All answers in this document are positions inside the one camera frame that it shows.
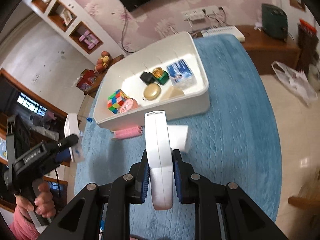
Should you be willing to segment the person's left hand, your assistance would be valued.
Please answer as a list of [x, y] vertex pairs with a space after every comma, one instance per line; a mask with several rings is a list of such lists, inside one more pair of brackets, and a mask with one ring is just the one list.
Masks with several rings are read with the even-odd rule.
[[26, 198], [16, 195], [16, 205], [24, 218], [31, 221], [29, 212], [35, 211], [36, 214], [43, 218], [52, 218], [56, 214], [55, 204], [53, 202], [53, 195], [50, 192], [50, 187], [46, 181], [42, 182], [38, 190], [40, 194], [32, 204]]

